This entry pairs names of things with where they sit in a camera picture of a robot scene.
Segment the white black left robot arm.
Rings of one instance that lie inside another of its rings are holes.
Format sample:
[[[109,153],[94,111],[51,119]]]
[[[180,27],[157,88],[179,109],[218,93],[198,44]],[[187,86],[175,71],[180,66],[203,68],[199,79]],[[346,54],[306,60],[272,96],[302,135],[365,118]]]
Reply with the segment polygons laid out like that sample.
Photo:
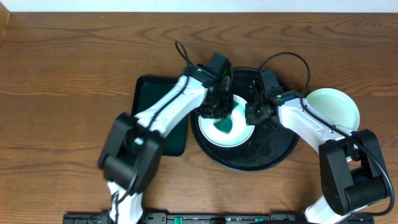
[[[225,118],[233,109],[230,65],[188,65],[172,89],[148,109],[121,113],[98,160],[112,196],[113,223],[137,223],[143,215],[142,194],[159,168],[165,140],[191,111]]]

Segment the mint green plate front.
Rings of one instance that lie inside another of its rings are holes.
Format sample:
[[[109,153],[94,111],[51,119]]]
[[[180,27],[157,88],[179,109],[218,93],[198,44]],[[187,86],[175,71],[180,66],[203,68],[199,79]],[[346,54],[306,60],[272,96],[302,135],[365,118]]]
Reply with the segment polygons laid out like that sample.
[[[311,92],[306,99],[313,108],[331,120],[354,131],[358,130],[359,109],[346,93],[334,88],[321,88]]]

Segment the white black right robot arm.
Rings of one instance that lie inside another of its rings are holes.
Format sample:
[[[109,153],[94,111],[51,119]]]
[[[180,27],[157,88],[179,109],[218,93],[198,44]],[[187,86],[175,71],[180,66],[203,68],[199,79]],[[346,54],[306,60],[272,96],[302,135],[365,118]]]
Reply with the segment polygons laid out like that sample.
[[[304,211],[309,223],[343,223],[365,216],[364,208],[385,198],[383,212],[394,207],[395,192],[376,135],[368,129],[353,131],[314,109],[298,92],[257,98],[245,106],[248,125],[271,121],[289,129],[318,152],[322,196]]]

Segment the green sponge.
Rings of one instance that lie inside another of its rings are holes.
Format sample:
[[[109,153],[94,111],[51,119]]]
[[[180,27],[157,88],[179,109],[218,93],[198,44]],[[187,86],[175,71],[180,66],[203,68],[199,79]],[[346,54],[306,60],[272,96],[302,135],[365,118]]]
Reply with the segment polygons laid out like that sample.
[[[233,121],[231,118],[220,119],[213,126],[222,133],[229,134],[233,129]]]

